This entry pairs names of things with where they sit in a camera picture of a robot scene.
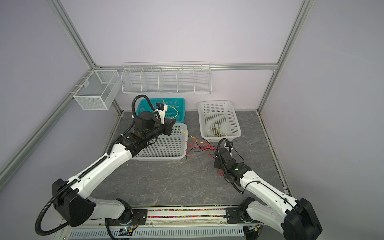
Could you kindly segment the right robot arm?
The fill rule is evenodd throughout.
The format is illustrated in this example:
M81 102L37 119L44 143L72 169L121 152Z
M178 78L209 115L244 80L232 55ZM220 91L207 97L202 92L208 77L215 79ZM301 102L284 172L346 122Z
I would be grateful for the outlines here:
M215 168L222 170L227 183L237 192L250 192L239 209L247 222L258 221L281 233L286 240L316 240L323 232L313 205L305 198L296 199L263 180L244 162L232 156L232 142L223 138L215 152Z

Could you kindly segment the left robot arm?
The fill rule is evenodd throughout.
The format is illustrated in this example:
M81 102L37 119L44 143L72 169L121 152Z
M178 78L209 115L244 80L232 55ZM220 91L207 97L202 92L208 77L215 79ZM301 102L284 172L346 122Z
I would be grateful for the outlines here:
M35 232L39 236L51 235L66 226L78 227L88 220L104 219L107 224L116 221L119 225L129 225L133 221L132 207L126 201L95 199L91 194L119 166L152 145L153 140L161 135L171 135L176 120L165 117L168 105L150 104L151 111L137 114L135 105L140 98L150 103L146 95L134 98L133 122L109 145L98 160L68 180L58 179L53 183L53 196L45 204L35 223ZM50 207L54 207L66 222L45 231L42 229L42 221Z

